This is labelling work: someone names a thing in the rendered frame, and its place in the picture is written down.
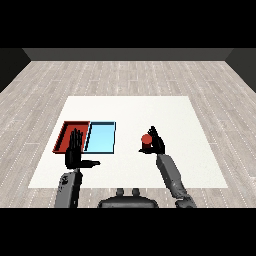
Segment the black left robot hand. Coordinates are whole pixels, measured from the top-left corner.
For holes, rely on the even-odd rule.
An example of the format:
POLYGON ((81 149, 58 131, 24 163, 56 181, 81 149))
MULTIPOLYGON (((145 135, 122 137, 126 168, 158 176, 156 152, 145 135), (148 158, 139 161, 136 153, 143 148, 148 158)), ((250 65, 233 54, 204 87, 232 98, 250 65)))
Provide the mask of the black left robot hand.
POLYGON ((82 160, 82 136, 80 130, 74 129, 70 134, 69 146, 65 152, 65 166, 68 169, 92 168, 99 165, 99 161, 82 160))

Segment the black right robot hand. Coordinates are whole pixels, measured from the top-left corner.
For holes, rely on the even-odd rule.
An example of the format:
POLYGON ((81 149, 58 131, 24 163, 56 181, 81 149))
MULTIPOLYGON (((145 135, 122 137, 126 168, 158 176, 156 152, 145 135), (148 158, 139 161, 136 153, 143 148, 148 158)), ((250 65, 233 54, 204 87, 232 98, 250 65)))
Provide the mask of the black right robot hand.
POLYGON ((165 144, 162 138, 158 135, 158 132, 154 126, 152 126, 149 131, 148 135, 152 138, 151 145, 146 148, 142 147, 140 152, 145 154, 164 154, 165 153, 165 144))

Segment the red shallow open box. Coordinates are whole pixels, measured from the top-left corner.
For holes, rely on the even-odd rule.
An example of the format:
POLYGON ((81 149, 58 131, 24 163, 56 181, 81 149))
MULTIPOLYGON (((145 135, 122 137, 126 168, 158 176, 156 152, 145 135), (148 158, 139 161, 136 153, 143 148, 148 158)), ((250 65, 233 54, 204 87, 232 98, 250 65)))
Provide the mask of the red shallow open box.
POLYGON ((66 149, 69 147, 71 132, 76 129, 82 133, 82 148, 84 151, 85 141, 87 137, 87 132, 89 130, 89 121, 65 121, 62 125, 58 138, 56 140, 55 146, 53 148, 53 153, 64 154, 66 149))

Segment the light blue shallow open box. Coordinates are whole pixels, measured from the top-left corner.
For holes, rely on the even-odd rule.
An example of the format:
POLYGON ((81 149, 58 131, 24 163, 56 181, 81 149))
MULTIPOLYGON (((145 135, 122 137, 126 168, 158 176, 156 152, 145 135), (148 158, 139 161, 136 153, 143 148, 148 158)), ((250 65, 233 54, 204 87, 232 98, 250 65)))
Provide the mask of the light blue shallow open box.
POLYGON ((86 135, 85 154, 113 154, 116 123, 114 121, 93 121, 86 135))

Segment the dark grey robot body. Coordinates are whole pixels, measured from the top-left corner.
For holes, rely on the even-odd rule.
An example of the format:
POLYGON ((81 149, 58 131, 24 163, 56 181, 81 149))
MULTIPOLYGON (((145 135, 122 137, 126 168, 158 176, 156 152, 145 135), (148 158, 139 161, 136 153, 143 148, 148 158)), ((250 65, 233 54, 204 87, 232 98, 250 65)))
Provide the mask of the dark grey robot body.
POLYGON ((124 189, 118 188, 116 195, 101 200, 98 208, 158 208, 158 204, 155 200, 142 197, 138 188, 132 189, 131 196, 125 196, 124 189))

